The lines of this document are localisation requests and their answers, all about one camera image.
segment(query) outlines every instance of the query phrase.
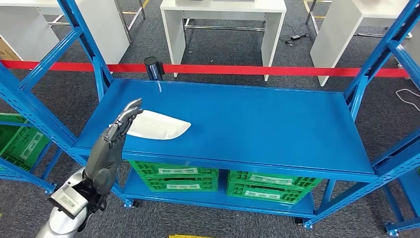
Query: gray carpet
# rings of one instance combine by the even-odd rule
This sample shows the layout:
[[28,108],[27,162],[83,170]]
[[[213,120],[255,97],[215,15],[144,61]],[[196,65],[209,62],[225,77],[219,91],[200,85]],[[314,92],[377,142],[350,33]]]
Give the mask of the gray carpet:
[[[124,11],[136,11],[136,0],[120,0]],[[145,57],[155,56],[163,62],[170,62],[166,46],[159,5],[161,0],[150,0],[146,6],[147,19],[139,20],[130,34],[133,43],[122,62],[142,62]],[[304,24],[306,10],[301,0],[286,0],[288,7],[281,39],[287,35],[310,33],[312,27]],[[325,14],[328,5],[319,4],[316,13]],[[260,22],[204,21],[195,20],[192,24],[262,26]],[[63,37],[68,31],[65,27],[54,27],[57,35]],[[363,28],[360,32],[377,32],[381,29]],[[261,65],[260,45],[262,34],[258,32],[189,30],[187,48],[183,63]],[[378,39],[353,38],[344,52],[338,66],[360,67],[366,60]],[[273,65],[312,66],[309,56],[312,42],[302,39],[290,47],[279,42]],[[86,62],[78,43],[61,58],[62,61]],[[388,67],[395,67],[390,60]],[[22,78],[28,72],[14,72]],[[139,73],[115,73],[115,77],[144,78]],[[174,80],[165,75],[165,80]],[[315,77],[271,76],[268,82],[262,76],[242,75],[182,75],[180,81],[255,85],[266,87],[305,88],[320,90],[343,90],[350,78],[332,77],[324,88],[319,87]],[[382,153],[415,128],[420,126],[420,113],[412,106],[404,104],[395,96],[401,88],[416,90],[409,80],[401,78],[376,79],[367,89],[357,127],[371,159]],[[95,81],[92,73],[48,72],[33,89],[37,95],[74,133],[79,134],[90,114],[98,103]],[[420,101],[410,95],[407,99]],[[1,112],[13,110],[5,103],[0,104]],[[55,148],[48,152],[37,173],[48,164]],[[124,164],[121,178],[124,179],[129,168]],[[61,183],[78,169],[78,165],[67,155],[63,155],[53,168],[50,181]],[[341,181],[336,185],[334,195],[341,193],[353,183]],[[323,181],[314,190],[319,203],[325,186]],[[391,183],[406,217],[412,217],[409,205],[396,182]],[[31,184],[0,181],[0,237],[33,237],[48,219],[52,206],[46,201],[43,191]],[[353,204],[338,211],[307,231],[293,223],[290,217],[219,210],[197,206],[185,206],[162,202],[145,201],[143,206],[127,210],[114,195],[108,200],[108,209],[99,212],[90,220],[86,237],[90,238],[166,238],[171,234],[207,236],[216,238],[385,238],[383,224],[394,221],[393,214],[381,190],[377,190]],[[418,238],[420,231],[401,232],[401,237]]]

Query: white label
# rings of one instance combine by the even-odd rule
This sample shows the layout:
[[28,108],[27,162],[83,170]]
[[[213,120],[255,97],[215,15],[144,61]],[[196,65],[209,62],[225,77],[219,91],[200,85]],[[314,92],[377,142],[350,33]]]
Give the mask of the white label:
[[28,156],[31,154],[31,152],[34,150],[35,146],[38,145],[38,142],[41,140],[41,138],[44,135],[40,132],[37,132],[34,136],[34,138],[32,138],[31,142],[28,144],[28,146],[26,146],[25,150],[22,152],[22,154],[20,154],[20,157],[24,160],[26,160],[28,158]]
[[259,182],[269,182],[275,184],[292,185],[293,179],[290,178],[274,178],[261,175],[251,175],[250,180]]
[[199,184],[167,184],[167,189],[200,189]]
[[249,197],[259,197],[271,200],[279,200],[280,194],[270,194],[270,193],[263,193],[263,192],[253,192],[253,191],[246,191],[245,196]]
[[197,170],[197,168],[187,168],[187,169],[162,169],[162,168],[159,168],[159,174],[161,174],[161,175],[174,175],[174,174],[193,175],[193,174],[198,174],[198,170]]
[[77,202],[64,192],[58,195],[57,202],[70,213],[74,213],[79,208]]

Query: white desk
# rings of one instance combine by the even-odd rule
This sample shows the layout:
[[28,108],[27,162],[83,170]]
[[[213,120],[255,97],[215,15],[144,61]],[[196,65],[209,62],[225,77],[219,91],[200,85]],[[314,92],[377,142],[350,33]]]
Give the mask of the white desk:
[[[408,0],[333,0],[311,49],[314,66],[335,67],[359,26],[391,26],[407,2]],[[419,43],[415,43],[418,40],[420,36],[413,37],[410,44],[418,46]],[[318,79],[321,86],[324,86],[328,76],[318,76]]]
[[[106,63],[129,46],[114,0],[76,0]],[[63,15],[56,0],[0,0],[0,37],[21,60],[40,61],[58,42],[43,14]]]
[[212,1],[163,0],[160,5],[172,64],[181,64],[185,50],[182,19],[265,21],[261,55],[263,66],[271,66],[286,13],[284,0]]

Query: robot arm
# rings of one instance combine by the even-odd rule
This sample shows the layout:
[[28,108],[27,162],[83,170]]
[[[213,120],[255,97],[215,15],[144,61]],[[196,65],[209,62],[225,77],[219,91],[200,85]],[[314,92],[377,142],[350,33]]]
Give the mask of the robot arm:
[[73,237],[83,230],[92,213],[106,208],[106,196],[115,183],[128,129],[136,115],[143,111],[141,103],[141,99],[136,99],[127,104],[115,122],[97,139],[86,167],[73,174],[49,198],[55,207],[37,237]]

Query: blue metal shelf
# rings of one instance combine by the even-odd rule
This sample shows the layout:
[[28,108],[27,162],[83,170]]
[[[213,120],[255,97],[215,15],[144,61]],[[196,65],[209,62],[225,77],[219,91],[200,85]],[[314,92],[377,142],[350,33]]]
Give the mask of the blue metal shelf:
[[228,171],[225,170],[220,171],[219,190],[217,192],[151,192],[136,171],[131,169],[124,193],[132,198],[159,202],[181,203],[302,218],[312,218],[314,216],[315,207],[312,193],[309,193],[296,205],[227,196],[227,173]]
[[392,237],[398,236],[400,231],[420,228],[420,175],[417,173],[417,170],[411,170],[399,177],[398,182],[411,205],[414,218],[404,219],[395,198],[392,196],[391,190],[388,186],[385,186],[386,198],[397,219],[396,223],[385,224],[388,234]]
[[44,158],[45,154],[50,149],[52,143],[53,142],[50,141],[47,145],[45,145],[30,171],[25,171],[0,157],[0,167],[3,168],[3,170],[0,170],[0,179],[30,182],[36,186],[42,187],[45,190],[45,193],[52,193],[55,189],[55,184],[47,182],[46,179],[58,161],[62,150],[59,148],[57,149],[50,163],[39,177],[33,174],[40,161]]
[[[399,45],[420,18],[420,0],[408,1],[344,93],[113,79],[75,0],[57,1],[72,30],[22,81],[0,63],[0,97],[80,165],[86,164],[96,138],[125,104],[143,97],[145,109],[187,120],[192,127],[169,141],[128,136],[124,159],[330,179],[314,211],[310,196],[286,209],[277,203],[227,197],[223,183],[220,192],[207,196],[151,193],[131,172],[125,189],[117,183],[112,187],[127,207],[138,198],[298,216],[310,229],[420,166],[420,129],[370,164],[354,125],[366,86],[391,53],[413,81],[420,82],[420,68]],[[77,39],[93,64],[100,101],[80,138],[31,93],[32,86]],[[336,179],[360,182],[330,200]],[[403,225],[414,227],[416,221]]]
[[115,79],[73,152],[88,155],[120,108],[140,96],[145,110],[192,125],[173,140],[128,136],[124,159],[352,181],[377,178],[339,92]]
[[411,205],[414,216],[420,215],[420,176],[416,170],[402,175],[398,181]]

